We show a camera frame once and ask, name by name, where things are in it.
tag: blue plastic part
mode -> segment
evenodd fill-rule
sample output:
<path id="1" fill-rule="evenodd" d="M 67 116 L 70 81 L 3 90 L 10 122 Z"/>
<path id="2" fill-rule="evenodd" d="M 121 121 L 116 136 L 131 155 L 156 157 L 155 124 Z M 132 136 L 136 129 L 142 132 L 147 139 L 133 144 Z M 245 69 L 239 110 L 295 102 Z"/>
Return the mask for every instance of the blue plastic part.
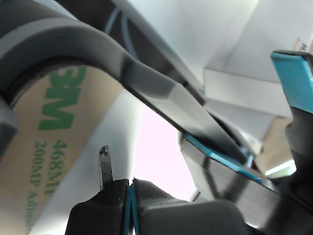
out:
<path id="1" fill-rule="evenodd" d="M 126 206 L 125 206 L 125 223 L 124 223 L 124 235 L 129 233 L 129 223 L 131 219 L 131 204 L 132 196 L 130 186 L 127 186 Z"/>
<path id="2" fill-rule="evenodd" d="M 228 168 L 240 173 L 240 174 L 243 174 L 245 175 L 246 177 L 252 179 L 253 181 L 255 182 L 258 182 L 258 183 L 262 183 L 263 181 L 256 177 L 255 175 L 253 175 L 252 173 L 250 172 L 247 172 L 245 171 L 243 168 L 241 168 L 240 166 L 228 161 L 227 159 L 225 158 L 222 158 L 220 157 L 219 155 L 217 155 L 216 153 L 212 152 L 210 149 L 208 149 L 207 147 L 205 147 L 202 143 L 200 143 L 199 141 L 197 141 L 193 136 L 187 134 L 185 136 L 185 138 L 191 142 L 195 147 L 197 147 L 202 153 L 204 153 L 205 155 L 207 155 L 208 157 L 216 160 L 217 162 L 227 166 Z"/>
<path id="3" fill-rule="evenodd" d="M 271 58 L 289 105 L 313 113 L 313 75 L 309 62 L 300 55 L 277 52 Z"/>
<path id="4" fill-rule="evenodd" d="M 135 191 L 134 183 L 131 186 L 128 186 L 128 188 L 131 193 L 135 233 L 136 235 L 139 235 L 139 219 L 138 219 L 137 200 L 136 200 L 136 191 Z"/>

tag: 3m tape roll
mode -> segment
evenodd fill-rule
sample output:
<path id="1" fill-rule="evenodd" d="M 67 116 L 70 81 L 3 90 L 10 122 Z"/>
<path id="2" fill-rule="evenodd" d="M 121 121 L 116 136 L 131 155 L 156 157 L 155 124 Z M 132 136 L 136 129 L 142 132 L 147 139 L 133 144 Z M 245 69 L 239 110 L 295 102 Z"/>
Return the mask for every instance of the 3m tape roll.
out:
<path id="1" fill-rule="evenodd" d="M 123 89 L 107 73 L 74 61 L 24 79 L 11 92 L 19 131 L 0 161 L 0 234 L 30 232 Z"/>

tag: blue wire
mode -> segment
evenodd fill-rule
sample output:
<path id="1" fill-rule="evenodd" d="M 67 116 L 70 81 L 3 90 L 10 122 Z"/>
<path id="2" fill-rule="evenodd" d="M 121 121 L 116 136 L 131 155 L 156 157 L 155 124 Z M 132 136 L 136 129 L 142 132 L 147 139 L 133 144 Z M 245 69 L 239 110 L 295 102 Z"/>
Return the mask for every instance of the blue wire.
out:
<path id="1" fill-rule="evenodd" d="M 134 59 L 139 60 L 136 50 L 133 46 L 131 36 L 129 34 L 128 18 L 125 14 L 122 15 L 122 34 L 123 34 L 123 38 L 124 38 L 128 52 L 133 56 Z"/>
<path id="2" fill-rule="evenodd" d="M 113 27 L 113 24 L 114 24 L 114 22 L 115 22 L 115 20 L 116 20 L 116 17 L 118 16 L 118 13 L 119 13 L 119 12 L 120 12 L 120 10 L 118 9 L 118 7 L 116 7 L 116 8 L 112 11 L 112 13 L 111 13 L 111 15 L 110 15 L 110 17 L 109 17 L 109 20 L 108 20 L 108 22 L 107 22 L 106 28 L 104 29 L 104 32 L 105 32 L 106 34 L 110 35 L 111 29 L 112 29 L 112 27 Z"/>

